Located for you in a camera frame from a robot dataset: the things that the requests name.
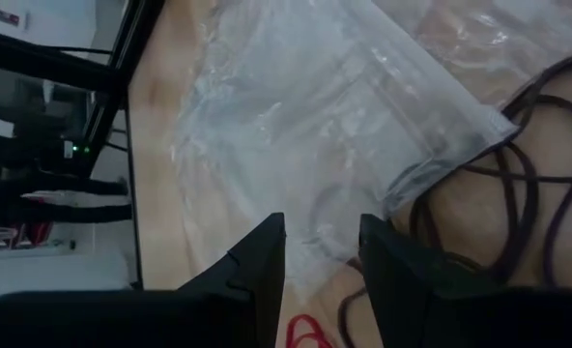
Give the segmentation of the short red rubber band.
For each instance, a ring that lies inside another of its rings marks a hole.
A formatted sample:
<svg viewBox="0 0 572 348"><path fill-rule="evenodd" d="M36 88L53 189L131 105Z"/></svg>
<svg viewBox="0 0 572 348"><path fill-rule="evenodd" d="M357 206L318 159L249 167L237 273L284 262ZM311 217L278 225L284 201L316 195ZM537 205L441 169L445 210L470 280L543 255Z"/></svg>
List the short red rubber band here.
<svg viewBox="0 0 572 348"><path fill-rule="evenodd" d="M306 333L297 333L297 326L300 322L309 327ZM328 340L319 322L309 314L298 314L293 316L287 324L285 347L300 348L305 341L313 341L317 348L334 348Z"/></svg>

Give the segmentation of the stack of clear zipper bags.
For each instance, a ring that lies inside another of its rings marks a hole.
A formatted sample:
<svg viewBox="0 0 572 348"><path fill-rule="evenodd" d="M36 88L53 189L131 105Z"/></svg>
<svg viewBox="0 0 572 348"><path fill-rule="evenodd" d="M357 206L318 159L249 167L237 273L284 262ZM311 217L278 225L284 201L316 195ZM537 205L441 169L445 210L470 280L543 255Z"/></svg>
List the stack of clear zipper bags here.
<svg viewBox="0 0 572 348"><path fill-rule="evenodd" d="M192 250L213 264L285 217L286 278L316 292L387 217L514 126L371 0L216 0L171 147Z"/></svg>

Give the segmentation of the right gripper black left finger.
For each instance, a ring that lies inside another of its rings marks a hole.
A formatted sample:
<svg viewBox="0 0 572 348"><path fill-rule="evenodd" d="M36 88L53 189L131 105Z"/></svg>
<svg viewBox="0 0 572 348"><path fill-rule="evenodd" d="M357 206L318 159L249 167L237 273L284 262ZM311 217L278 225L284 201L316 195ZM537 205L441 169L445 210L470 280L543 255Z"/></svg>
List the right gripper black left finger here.
<svg viewBox="0 0 572 348"><path fill-rule="evenodd" d="M184 348L274 348L285 282L285 218L267 216L179 291Z"/></svg>

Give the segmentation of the pile of thin brown rubber bands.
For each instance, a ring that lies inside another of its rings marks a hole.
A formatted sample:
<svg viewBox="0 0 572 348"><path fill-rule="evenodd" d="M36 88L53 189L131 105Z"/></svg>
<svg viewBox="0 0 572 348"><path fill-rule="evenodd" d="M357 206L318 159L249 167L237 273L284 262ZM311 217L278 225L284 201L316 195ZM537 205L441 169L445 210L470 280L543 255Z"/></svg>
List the pile of thin brown rubber bands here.
<svg viewBox="0 0 572 348"><path fill-rule="evenodd" d="M530 122L539 106L551 106L572 115L572 101L548 95L545 87L554 79L572 72L572 56L545 69L504 109L520 130ZM399 230L392 219L381 218L419 244L437 249L450 260L485 277L485 291L463 298L441 298L430 306L426 348L568 348L572 343L572 289L560 288L554 273L554 251L558 232L572 205L572 175L555 176L551 182L567 188L546 229L542 250L542 283L538 287L512 287L514 274L533 233L538 214L539 188L549 178L539 174L528 155L513 137L492 146L495 168L485 168L475 160L464 168L473 174L498 179L503 190L508 234L497 260L484 267L470 258L443 248L438 226L430 210L427 194L420 195L410 213L408 228ZM358 298L369 298L365 286L345 297L337 309L337 330L345 348L357 348L350 333L348 314Z"/></svg>

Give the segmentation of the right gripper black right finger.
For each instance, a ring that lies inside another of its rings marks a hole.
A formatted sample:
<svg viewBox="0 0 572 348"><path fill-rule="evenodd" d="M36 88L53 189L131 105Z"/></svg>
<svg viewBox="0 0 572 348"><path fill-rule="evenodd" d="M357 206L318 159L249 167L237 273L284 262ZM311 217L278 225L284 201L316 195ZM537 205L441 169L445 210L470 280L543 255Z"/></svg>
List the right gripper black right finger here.
<svg viewBox="0 0 572 348"><path fill-rule="evenodd" d="M485 277L370 214L360 217L359 259L385 348L426 348L430 306L485 291Z"/></svg>

